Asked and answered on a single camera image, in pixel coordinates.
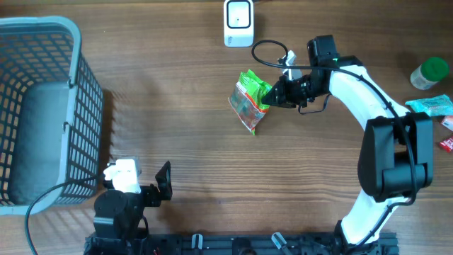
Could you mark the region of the green lid jar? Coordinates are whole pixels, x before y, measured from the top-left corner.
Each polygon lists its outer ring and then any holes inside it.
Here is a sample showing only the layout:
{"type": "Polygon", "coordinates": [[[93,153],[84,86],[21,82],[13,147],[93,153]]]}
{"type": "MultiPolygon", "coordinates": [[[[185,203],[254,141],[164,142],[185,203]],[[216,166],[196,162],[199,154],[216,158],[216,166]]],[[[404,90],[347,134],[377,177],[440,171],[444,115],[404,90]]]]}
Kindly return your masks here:
{"type": "Polygon", "coordinates": [[[440,57],[431,57],[415,69],[410,80],[414,87],[428,90],[449,74],[449,65],[440,57]]]}

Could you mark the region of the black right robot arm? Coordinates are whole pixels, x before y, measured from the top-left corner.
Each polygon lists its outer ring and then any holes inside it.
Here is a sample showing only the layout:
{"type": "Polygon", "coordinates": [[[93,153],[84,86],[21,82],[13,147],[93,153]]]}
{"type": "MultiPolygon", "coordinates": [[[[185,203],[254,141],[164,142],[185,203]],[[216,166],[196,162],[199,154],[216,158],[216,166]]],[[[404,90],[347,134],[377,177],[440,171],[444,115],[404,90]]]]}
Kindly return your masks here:
{"type": "Polygon", "coordinates": [[[433,179],[432,120],[391,99],[355,56],[340,56],[332,35],[307,43],[309,65],[293,63],[289,50],[275,67],[282,76],[263,97],[266,105],[301,110],[319,96],[341,101],[364,130],[357,176],[361,191],[339,222],[346,251],[375,243],[395,209],[414,204],[433,179]]]}

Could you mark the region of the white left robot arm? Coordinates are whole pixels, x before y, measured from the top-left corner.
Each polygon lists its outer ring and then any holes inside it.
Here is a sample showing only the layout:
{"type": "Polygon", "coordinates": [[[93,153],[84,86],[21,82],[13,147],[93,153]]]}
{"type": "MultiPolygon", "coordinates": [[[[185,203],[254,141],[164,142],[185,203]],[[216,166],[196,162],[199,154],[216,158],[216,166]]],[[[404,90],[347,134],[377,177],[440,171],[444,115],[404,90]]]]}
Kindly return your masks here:
{"type": "Polygon", "coordinates": [[[141,186],[140,171],[138,161],[133,158],[119,159],[104,170],[110,187],[94,203],[95,232],[91,238],[95,246],[130,251],[132,242],[138,238],[139,223],[146,220],[144,209],[157,208],[172,198],[169,161],[155,175],[156,185],[141,186]]]}

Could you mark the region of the green gummy worms bag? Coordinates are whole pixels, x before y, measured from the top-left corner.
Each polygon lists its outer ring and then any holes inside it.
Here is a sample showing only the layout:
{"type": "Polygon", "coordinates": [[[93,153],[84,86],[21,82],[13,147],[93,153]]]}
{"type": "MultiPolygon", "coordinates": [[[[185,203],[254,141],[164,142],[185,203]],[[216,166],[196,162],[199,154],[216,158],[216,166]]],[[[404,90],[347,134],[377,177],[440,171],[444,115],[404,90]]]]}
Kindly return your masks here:
{"type": "Polygon", "coordinates": [[[255,134],[256,125],[269,110],[269,105],[261,102],[272,86],[260,79],[253,71],[242,72],[234,91],[228,98],[231,107],[244,126],[255,134]]]}

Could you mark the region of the red white small carton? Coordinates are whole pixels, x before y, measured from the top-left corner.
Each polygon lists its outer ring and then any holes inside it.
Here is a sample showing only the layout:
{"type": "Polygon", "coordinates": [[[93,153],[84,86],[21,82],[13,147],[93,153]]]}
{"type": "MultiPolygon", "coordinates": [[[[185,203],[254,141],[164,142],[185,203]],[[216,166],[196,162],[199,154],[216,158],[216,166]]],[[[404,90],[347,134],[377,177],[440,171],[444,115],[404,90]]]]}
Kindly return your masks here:
{"type": "Polygon", "coordinates": [[[453,116],[452,115],[446,115],[442,121],[441,124],[446,127],[447,129],[453,131],[453,116]]]}

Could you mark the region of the red snack packet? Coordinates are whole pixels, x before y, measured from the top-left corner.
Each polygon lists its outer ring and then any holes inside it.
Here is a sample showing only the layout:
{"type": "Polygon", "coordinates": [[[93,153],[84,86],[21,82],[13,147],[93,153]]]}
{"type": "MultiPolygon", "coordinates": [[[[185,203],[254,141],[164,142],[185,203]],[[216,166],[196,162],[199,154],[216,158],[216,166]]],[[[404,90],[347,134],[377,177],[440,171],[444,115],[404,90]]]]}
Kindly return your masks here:
{"type": "Polygon", "coordinates": [[[453,137],[449,137],[441,142],[439,142],[439,146],[446,152],[453,151],[453,137]]]}

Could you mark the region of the light blue tissue pack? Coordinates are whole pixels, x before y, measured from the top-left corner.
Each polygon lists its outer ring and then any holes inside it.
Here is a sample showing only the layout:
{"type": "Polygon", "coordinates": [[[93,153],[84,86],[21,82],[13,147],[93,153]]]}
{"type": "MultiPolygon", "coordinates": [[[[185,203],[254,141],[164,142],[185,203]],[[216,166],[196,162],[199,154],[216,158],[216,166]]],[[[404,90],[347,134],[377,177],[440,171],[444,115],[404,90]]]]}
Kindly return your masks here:
{"type": "Polygon", "coordinates": [[[405,102],[416,113],[426,113],[430,117],[452,115],[452,101],[443,94],[433,98],[421,98],[405,102]]]}

